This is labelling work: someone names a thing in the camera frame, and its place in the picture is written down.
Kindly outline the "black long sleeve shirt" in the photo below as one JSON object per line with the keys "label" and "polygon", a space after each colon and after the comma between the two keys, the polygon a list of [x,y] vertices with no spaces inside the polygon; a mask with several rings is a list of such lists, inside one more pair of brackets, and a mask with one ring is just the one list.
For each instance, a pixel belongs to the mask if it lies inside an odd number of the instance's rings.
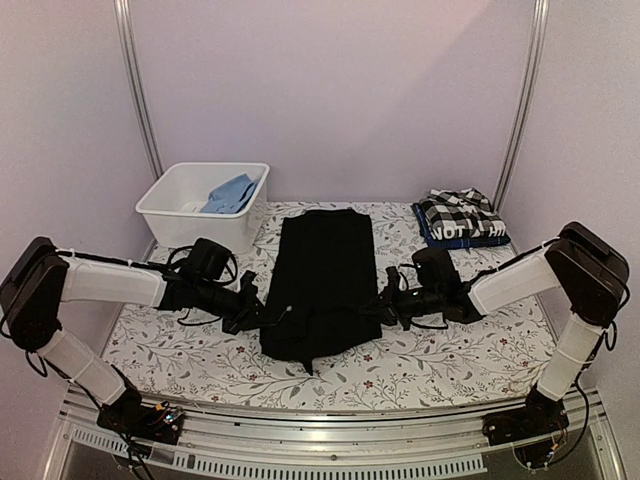
{"label": "black long sleeve shirt", "polygon": [[352,209],[309,210],[283,220],[261,352],[313,373],[317,358],[382,336],[365,307],[378,294],[372,222]]}

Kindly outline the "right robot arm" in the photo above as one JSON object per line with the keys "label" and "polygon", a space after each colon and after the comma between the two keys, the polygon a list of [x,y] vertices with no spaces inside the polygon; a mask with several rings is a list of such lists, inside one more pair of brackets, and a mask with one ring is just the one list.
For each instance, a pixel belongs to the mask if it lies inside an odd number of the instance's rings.
{"label": "right robot arm", "polygon": [[570,318],[555,352],[517,415],[517,427],[537,436],[552,424],[556,409],[579,374],[598,352],[610,325],[631,294],[627,260],[579,222],[554,238],[497,268],[463,281],[448,251],[423,248],[412,256],[419,282],[402,289],[397,268],[386,270],[387,284],[363,309],[383,324],[410,329],[414,320],[440,314],[449,322],[471,324],[512,303],[559,288],[570,303]]}

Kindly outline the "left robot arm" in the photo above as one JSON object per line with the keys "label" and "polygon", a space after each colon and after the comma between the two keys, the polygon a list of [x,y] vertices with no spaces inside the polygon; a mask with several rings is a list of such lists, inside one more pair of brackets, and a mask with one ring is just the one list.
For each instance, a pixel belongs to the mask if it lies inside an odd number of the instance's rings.
{"label": "left robot arm", "polygon": [[265,324],[255,275],[241,273],[234,254],[205,238],[171,253],[163,263],[141,263],[57,248],[35,238],[1,283],[1,334],[27,355],[37,355],[88,392],[100,411],[128,434],[148,417],[165,421],[168,408],[142,404],[135,386],[63,329],[61,304],[74,301],[135,304],[159,311],[198,309],[235,335]]}

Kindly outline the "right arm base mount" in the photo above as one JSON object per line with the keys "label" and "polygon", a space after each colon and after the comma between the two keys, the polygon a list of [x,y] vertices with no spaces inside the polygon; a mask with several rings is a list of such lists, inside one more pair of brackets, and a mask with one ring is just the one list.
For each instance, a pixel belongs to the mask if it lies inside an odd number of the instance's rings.
{"label": "right arm base mount", "polygon": [[482,417],[482,434],[491,446],[551,434],[568,426],[562,401],[525,405]]}

